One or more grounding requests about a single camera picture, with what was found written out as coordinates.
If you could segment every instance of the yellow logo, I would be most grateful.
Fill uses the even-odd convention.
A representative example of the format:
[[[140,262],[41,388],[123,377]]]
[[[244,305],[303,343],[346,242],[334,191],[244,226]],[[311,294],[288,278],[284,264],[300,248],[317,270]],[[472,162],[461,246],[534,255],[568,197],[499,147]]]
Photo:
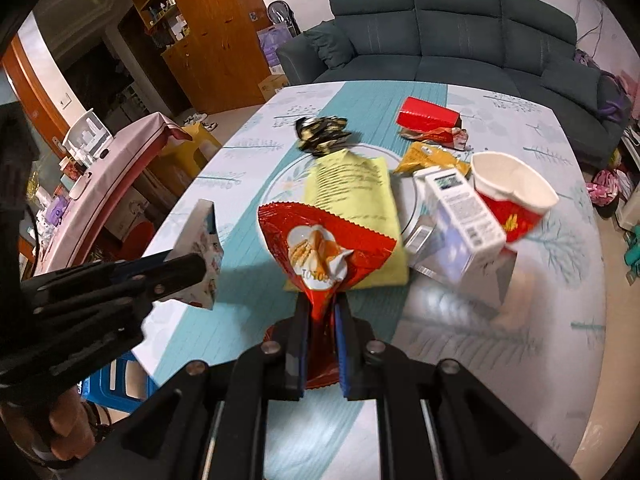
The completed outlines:
[[[517,227],[518,227],[518,215],[516,214],[509,215],[509,218],[507,218],[507,221],[502,226],[502,228],[508,233],[510,233]]]

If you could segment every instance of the screw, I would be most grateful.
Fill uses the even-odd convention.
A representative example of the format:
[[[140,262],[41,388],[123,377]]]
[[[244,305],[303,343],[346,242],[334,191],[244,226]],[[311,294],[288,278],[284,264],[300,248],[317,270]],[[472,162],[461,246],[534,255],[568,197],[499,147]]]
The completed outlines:
[[[207,364],[204,361],[191,361],[187,364],[187,373],[189,375],[200,375],[207,370]]]
[[[454,359],[444,359],[440,363],[440,369],[449,375],[455,375],[460,371],[460,363]]]
[[[280,351],[280,343],[277,341],[265,341],[260,345],[260,350],[267,355],[276,355]]]
[[[372,339],[367,343],[366,349],[370,354],[382,354],[385,351],[386,345],[382,341]]]

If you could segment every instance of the throw pillow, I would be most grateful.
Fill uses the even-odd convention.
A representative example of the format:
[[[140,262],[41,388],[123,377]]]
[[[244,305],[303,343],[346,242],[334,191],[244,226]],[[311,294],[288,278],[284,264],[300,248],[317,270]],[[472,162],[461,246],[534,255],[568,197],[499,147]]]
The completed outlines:
[[[546,64],[540,84],[595,114],[598,111],[599,80],[600,70],[576,63],[573,59],[554,56]]]
[[[329,68],[345,66],[356,55],[351,41],[334,22],[322,22],[306,30],[304,35]]]

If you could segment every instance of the human hand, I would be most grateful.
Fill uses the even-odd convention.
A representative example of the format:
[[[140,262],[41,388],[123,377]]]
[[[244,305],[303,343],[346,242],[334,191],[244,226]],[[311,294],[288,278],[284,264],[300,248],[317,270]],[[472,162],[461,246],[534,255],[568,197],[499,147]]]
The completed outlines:
[[[31,453],[36,431],[22,410],[2,403],[0,415],[14,442]],[[75,386],[60,395],[53,403],[49,412],[49,423],[57,434],[50,443],[51,451],[57,459],[84,458],[94,447],[94,433],[78,388]]]

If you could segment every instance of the blue plastic stool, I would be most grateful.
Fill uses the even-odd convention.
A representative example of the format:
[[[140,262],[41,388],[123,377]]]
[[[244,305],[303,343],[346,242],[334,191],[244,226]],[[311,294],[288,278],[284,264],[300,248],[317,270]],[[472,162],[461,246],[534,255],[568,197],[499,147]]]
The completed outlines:
[[[127,395],[125,372],[128,361],[135,361],[131,352],[116,359],[115,389],[111,390],[111,364],[91,374],[82,381],[82,397],[105,408],[132,413],[144,399]],[[148,399],[158,386],[151,377],[146,378],[146,398]]]

